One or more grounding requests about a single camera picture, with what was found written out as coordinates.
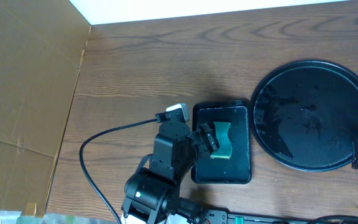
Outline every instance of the cardboard box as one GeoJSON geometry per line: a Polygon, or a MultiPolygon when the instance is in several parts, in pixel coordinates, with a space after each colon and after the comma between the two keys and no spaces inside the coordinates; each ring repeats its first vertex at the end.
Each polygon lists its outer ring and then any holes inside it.
{"type": "Polygon", "coordinates": [[[61,0],[0,0],[0,210],[45,213],[90,25],[61,0]]]}

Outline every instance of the black plate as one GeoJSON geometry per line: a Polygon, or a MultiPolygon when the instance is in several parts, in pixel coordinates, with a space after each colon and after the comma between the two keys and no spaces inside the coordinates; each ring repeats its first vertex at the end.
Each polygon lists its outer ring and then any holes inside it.
{"type": "Polygon", "coordinates": [[[358,76],[331,62],[305,60],[268,74],[250,101],[250,126],[279,162],[325,171],[351,161],[358,139],[358,76]]]}
{"type": "Polygon", "coordinates": [[[230,122],[228,136],[233,145],[230,159],[200,159],[191,169],[199,184],[246,184],[251,180],[248,111],[244,101],[198,103],[193,108],[193,130],[213,121],[230,122]]]}

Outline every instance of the wooden table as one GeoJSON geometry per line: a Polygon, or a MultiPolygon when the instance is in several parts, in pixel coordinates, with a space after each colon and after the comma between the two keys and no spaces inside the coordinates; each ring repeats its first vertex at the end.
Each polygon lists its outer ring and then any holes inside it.
{"type": "MultiPolygon", "coordinates": [[[[268,72],[305,58],[358,74],[358,1],[93,26],[47,211],[113,219],[78,161],[91,135],[151,119],[175,103],[192,109],[202,101],[249,99],[268,72]]],[[[124,184],[152,152],[157,132],[158,124],[146,124],[85,149],[91,176],[119,214],[124,184]]],[[[187,175],[181,196],[256,215],[358,216],[358,170],[297,171],[266,154],[253,136],[251,143],[249,184],[201,185],[187,175]]]]}

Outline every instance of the round black plate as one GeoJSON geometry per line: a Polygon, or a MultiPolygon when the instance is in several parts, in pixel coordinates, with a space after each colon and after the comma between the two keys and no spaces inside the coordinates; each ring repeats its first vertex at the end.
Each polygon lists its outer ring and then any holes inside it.
{"type": "Polygon", "coordinates": [[[268,74],[250,101],[251,130],[279,162],[307,171],[342,167],[358,139],[358,76],[331,62],[305,60],[268,74]]]}

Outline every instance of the black rectangular tray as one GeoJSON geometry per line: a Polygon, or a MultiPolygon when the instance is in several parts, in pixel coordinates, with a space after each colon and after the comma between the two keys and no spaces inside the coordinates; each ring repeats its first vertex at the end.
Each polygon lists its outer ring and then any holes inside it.
{"type": "Polygon", "coordinates": [[[246,184],[251,180],[248,109],[245,101],[198,103],[193,108],[193,131],[199,124],[230,122],[229,139],[234,148],[230,159],[200,159],[191,169],[199,184],[246,184]]]}

